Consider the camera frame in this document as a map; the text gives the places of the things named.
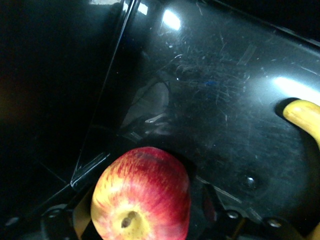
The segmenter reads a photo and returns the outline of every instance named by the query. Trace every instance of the apple skin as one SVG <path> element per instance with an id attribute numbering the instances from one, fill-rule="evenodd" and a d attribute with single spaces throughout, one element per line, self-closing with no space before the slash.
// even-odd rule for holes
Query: apple skin
<path id="1" fill-rule="evenodd" d="M 91 219 L 104 240 L 185 240 L 190 181 L 181 162 L 155 147 L 126 152 L 100 176 Z M 128 227 L 122 222 L 136 216 Z"/>

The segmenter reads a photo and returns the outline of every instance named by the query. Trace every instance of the screw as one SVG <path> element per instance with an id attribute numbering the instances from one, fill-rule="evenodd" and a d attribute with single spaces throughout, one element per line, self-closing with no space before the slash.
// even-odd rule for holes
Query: screw
<path id="1" fill-rule="evenodd" d="M 251 189 L 255 189 L 256 188 L 256 181 L 253 177 L 248 176 L 246 178 L 246 185 L 251 188 Z"/>
<path id="2" fill-rule="evenodd" d="M 239 214 L 235 211 L 228 211 L 227 215 L 231 219 L 237 219 L 239 217 Z"/>
<path id="3" fill-rule="evenodd" d="M 280 228 L 282 225 L 280 222 L 278 222 L 277 220 L 275 219 L 269 219 L 268 220 L 268 224 L 271 226 L 271 227 L 274 227 L 274 228 Z"/>

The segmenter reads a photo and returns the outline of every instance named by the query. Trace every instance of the glossy black panel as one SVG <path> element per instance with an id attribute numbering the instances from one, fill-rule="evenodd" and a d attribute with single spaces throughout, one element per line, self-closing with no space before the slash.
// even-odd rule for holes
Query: glossy black panel
<path id="1" fill-rule="evenodd" d="M 125 16 L 114 3 L 0 2 L 1 223 L 70 181 Z"/>
<path id="2" fill-rule="evenodd" d="M 320 220 L 319 150 L 276 109 L 288 98 L 320 104 L 319 49 L 215 3 L 134 10 L 73 187 L 130 148 L 156 146 L 196 166 L 188 239 L 203 230 L 203 183 L 254 221 L 276 215 L 308 232 Z"/>
<path id="3" fill-rule="evenodd" d="M 232 6 L 284 31 L 320 45 L 320 25 L 318 24 L 320 21 L 320 2 L 317 0 L 218 0 L 217 2 Z"/>

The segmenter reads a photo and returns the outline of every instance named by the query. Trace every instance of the banana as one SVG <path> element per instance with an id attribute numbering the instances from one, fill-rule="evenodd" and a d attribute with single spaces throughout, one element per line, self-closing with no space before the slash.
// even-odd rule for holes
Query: banana
<path id="1" fill-rule="evenodd" d="M 320 148 L 320 106 L 307 100 L 295 100 L 284 108 L 283 116 L 309 133 Z"/>

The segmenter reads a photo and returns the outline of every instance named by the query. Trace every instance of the red apple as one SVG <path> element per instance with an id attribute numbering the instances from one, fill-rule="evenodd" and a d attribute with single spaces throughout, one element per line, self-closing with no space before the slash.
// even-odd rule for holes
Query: red apple
<path id="1" fill-rule="evenodd" d="M 175 157 L 154 148 L 128 151 L 99 178 L 91 218 L 104 240 L 185 240 L 189 177 Z"/>

